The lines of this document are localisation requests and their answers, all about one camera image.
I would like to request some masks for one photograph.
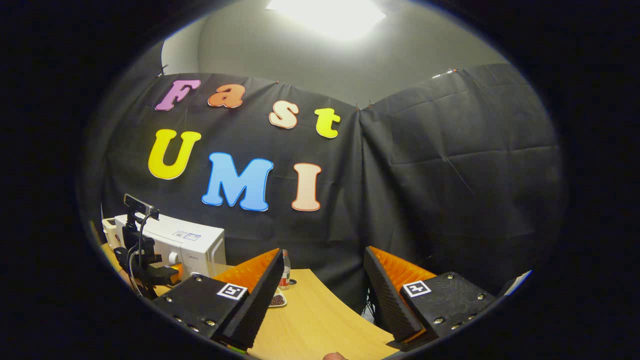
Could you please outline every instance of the table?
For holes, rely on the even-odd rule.
[[[102,249],[129,282],[109,245]],[[287,305],[267,310],[249,355],[262,360],[322,360],[337,351],[349,360],[376,360],[397,352],[386,346],[393,335],[351,310],[311,270],[292,269],[291,279],[298,283],[282,292]],[[158,295],[169,290],[156,287]]]

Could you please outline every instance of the letter m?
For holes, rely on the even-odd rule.
[[[238,176],[234,160],[224,152],[214,152],[209,155],[211,161],[211,178],[209,189],[202,197],[202,202],[208,205],[222,205],[220,188],[227,198],[229,206],[244,192],[244,199],[240,201],[240,207],[245,210],[266,211],[269,204],[264,201],[264,192],[267,186],[267,176],[273,168],[273,163],[265,159],[253,159],[246,166],[242,174]]]

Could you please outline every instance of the orange letter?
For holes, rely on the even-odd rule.
[[[291,129],[298,123],[295,114],[299,112],[298,105],[284,100],[276,101],[273,103],[273,113],[269,114],[269,122],[275,126]]]
[[[291,207],[298,211],[315,211],[320,208],[316,201],[316,178],[322,169],[314,164],[299,163],[293,165],[298,173],[298,194]]]
[[[217,93],[211,95],[207,103],[211,106],[224,106],[226,108],[237,108],[242,104],[244,86],[238,84],[222,85],[217,89]]]

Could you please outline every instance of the coffee beans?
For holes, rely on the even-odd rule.
[[[276,295],[271,299],[271,303],[269,304],[269,306],[282,305],[282,304],[284,304],[284,299],[281,296]]]

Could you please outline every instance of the black cloth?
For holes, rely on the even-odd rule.
[[[172,110],[154,110],[177,79],[202,84]],[[242,105],[207,104],[219,86],[233,83],[246,88]],[[126,111],[103,117],[113,126],[101,134],[108,138],[104,216],[125,213],[122,197],[130,193],[170,217],[224,228],[230,265],[287,249],[292,267],[313,270],[355,311],[365,304],[367,245],[435,273],[458,272],[497,293],[554,240],[562,190],[557,141],[540,100],[510,65],[430,79],[362,111],[295,86],[224,74],[161,76],[138,91]],[[269,123],[279,100],[298,105],[296,127]],[[320,108],[341,117],[333,123],[336,138],[316,132]],[[175,160],[183,131],[202,135],[173,180],[147,167],[159,129],[178,134],[166,164]],[[273,162],[267,211],[230,207],[226,199],[221,206],[202,202],[212,152],[230,154],[238,173],[255,158]],[[317,211],[291,208],[296,163],[322,168]]]

